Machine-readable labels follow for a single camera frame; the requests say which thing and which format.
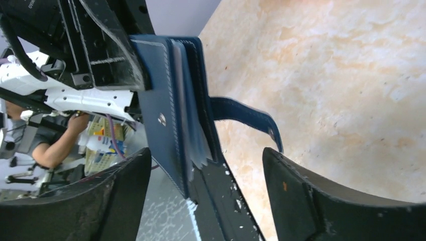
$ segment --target table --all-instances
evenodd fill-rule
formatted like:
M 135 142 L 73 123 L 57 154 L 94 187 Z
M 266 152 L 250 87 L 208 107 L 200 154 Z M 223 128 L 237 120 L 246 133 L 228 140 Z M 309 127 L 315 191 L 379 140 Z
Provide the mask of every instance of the table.
M 202 31 L 210 95 L 270 113 L 285 155 L 348 187 L 426 201 L 425 1 L 222 0 Z M 269 136 L 217 123 L 267 240 Z

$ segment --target person's elbow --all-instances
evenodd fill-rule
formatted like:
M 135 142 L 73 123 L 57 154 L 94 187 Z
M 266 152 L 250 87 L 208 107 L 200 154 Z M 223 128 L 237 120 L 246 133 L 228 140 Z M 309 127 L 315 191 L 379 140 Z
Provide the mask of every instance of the person's elbow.
M 52 157 L 49 156 L 49 153 L 47 151 L 49 147 L 49 144 L 41 143 L 34 149 L 32 156 L 37 162 L 37 164 L 39 164 L 40 166 L 43 166 L 45 168 L 55 168 L 60 163 L 58 163 L 56 160 L 53 160 Z

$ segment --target white stitching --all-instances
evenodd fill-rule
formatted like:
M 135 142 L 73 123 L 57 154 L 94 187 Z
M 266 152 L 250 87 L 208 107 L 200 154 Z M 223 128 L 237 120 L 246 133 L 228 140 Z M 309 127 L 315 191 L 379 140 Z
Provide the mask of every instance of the white stitching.
M 199 59 L 198 59 L 198 51 L 197 51 L 197 48 L 195 47 L 195 44 L 193 43 L 193 42 L 191 42 L 191 41 L 188 41 L 188 40 L 180 40 L 180 39 L 178 39 L 178 41 L 179 42 L 182 42 L 182 43 L 187 43 L 187 44 L 190 44 L 191 46 L 192 46 L 192 48 L 194 49 L 194 51 L 195 51 L 195 61 L 196 61 L 196 65 L 197 65 L 197 74 L 198 74 L 198 79 L 199 79 L 199 81 L 198 81 L 198 84 L 199 84 L 199 88 L 200 89 L 202 89 L 202 84 L 201 84 L 201 72 L 200 72 L 200 69 L 199 69 Z M 203 93 L 203 91 L 201 91 L 201 102 L 202 102 L 202 105 L 203 106 L 206 106 L 206 104 L 205 104 L 205 100 L 204 100 L 204 93 Z M 213 137 L 213 131 L 211 130 L 211 126 L 210 126 L 210 124 L 208 123 L 208 116 L 207 116 L 207 111 L 203 111 L 204 112 L 204 115 L 205 115 L 205 119 L 206 119 L 206 121 L 207 121 L 207 126 L 208 126 L 208 132 L 210 133 L 210 136 L 211 137 Z M 212 142 L 212 144 L 213 144 L 213 148 L 214 148 L 214 150 L 215 150 L 215 152 L 216 152 L 216 144 L 215 144 L 215 142 L 213 141 Z
M 156 42 L 134 40 L 134 39 L 131 39 L 131 41 L 135 42 L 135 43 L 140 43 L 140 44 L 147 44 L 147 45 L 151 45 L 151 46 L 162 47 L 163 50 L 164 50 L 164 66 L 166 67 L 167 84 L 168 84 L 168 87 L 169 87 L 170 108 L 171 108 L 171 115 L 172 115 L 172 122 L 173 122 L 173 132 L 174 132 L 174 141 L 175 141 L 175 147 L 176 147 L 176 155 L 177 155 L 179 163 L 181 164 L 181 159 L 180 159 L 180 154 L 179 154 L 179 139 L 177 137 L 177 128 L 176 128 L 176 116 L 175 116 L 175 112 L 174 112 L 173 91 L 172 91 L 172 84 L 171 84 L 171 79 L 170 79 L 169 60 L 168 60 L 168 56 L 167 56 L 166 46 L 164 46 L 164 44 L 162 44 L 162 43 L 156 43 Z M 179 192 L 183 196 L 185 196 L 183 194 L 183 191 L 181 190 L 181 188 L 179 188 L 177 186 L 177 184 L 173 181 L 173 178 L 170 177 L 169 173 L 164 169 L 164 167 L 159 162 L 157 162 L 157 163 L 161 167 L 161 169 L 163 169 L 163 171 L 167 174 L 167 176 L 170 178 L 170 180 L 173 182 L 173 184 L 177 187 L 177 190 L 179 190 Z M 181 186 L 183 187 L 182 177 L 179 177 L 179 180 L 180 180 Z

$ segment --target human hand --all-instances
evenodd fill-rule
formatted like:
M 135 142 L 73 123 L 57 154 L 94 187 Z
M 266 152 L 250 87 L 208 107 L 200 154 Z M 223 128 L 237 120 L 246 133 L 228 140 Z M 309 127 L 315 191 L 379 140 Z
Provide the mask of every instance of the human hand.
M 73 114 L 68 121 L 68 129 L 74 134 L 80 134 L 87 128 L 89 117 L 86 113 Z

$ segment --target gray wall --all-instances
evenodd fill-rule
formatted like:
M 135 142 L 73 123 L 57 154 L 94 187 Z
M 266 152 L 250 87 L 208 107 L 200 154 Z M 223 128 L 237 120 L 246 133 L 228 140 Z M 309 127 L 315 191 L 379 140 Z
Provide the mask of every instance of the gray wall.
M 146 0 L 146 2 L 157 35 L 198 36 L 220 0 Z M 26 41 L 22 41 L 22 43 L 27 52 L 37 50 L 35 46 Z M 0 51 L 7 46 L 5 39 L 0 38 Z M 0 189 L 33 189 L 28 184 L 6 184 L 4 182 L 7 175 L 25 170 L 26 167 L 9 168 L 8 162 L 0 159 Z

